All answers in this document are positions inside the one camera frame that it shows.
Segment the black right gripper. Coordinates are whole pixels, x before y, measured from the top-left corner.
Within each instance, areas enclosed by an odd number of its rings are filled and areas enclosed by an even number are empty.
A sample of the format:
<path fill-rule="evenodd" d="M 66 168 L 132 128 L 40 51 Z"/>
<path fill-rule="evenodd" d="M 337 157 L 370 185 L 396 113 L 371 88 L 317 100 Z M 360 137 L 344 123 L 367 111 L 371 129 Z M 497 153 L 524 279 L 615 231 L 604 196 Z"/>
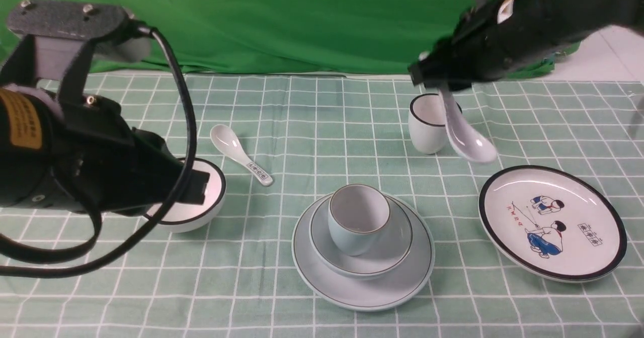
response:
<path fill-rule="evenodd" d="M 450 36 L 409 66 L 414 85 L 493 82 L 608 26 L 642 35 L 642 0 L 475 0 Z"/>

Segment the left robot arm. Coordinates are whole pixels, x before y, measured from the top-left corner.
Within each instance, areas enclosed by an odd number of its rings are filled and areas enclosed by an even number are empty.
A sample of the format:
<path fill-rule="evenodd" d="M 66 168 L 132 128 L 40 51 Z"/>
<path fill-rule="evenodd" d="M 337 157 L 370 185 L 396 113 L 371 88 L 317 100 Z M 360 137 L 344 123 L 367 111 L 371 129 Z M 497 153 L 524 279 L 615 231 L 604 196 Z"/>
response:
<path fill-rule="evenodd" d="M 64 103 L 2 89 L 2 207 L 142 214 L 166 200 L 184 164 L 116 102 Z"/>

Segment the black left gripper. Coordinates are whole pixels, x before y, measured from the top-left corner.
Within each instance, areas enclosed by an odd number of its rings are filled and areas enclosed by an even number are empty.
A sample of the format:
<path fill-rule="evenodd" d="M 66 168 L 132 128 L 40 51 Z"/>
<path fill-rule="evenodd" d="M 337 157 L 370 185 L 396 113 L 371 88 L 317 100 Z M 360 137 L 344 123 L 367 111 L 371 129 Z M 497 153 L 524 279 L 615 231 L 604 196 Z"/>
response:
<path fill-rule="evenodd" d="M 96 97 L 94 104 L 62 103 L 62 118 L 50 122 L 51 184 L 48 208 L 138 216 L 163 203 L 180 176 L 186 176 L 182 203 L 201 203 L 208 180 L 203 172 L 184 171 L 166 142 L 128 125 L 121 106 Z"/>

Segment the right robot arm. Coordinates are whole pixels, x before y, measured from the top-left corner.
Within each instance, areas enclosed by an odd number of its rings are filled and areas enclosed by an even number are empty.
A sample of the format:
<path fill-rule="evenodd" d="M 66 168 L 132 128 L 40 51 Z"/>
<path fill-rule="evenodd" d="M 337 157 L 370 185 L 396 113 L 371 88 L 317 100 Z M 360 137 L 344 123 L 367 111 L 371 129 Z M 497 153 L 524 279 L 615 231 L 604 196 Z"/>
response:
<path fill-rule="evenodd" d="M 643 0 L 474 1 L 453 33 L 409 66 L 412 84 L 460 91 L 504 79 L 605 27 L 643 31 Z"/>

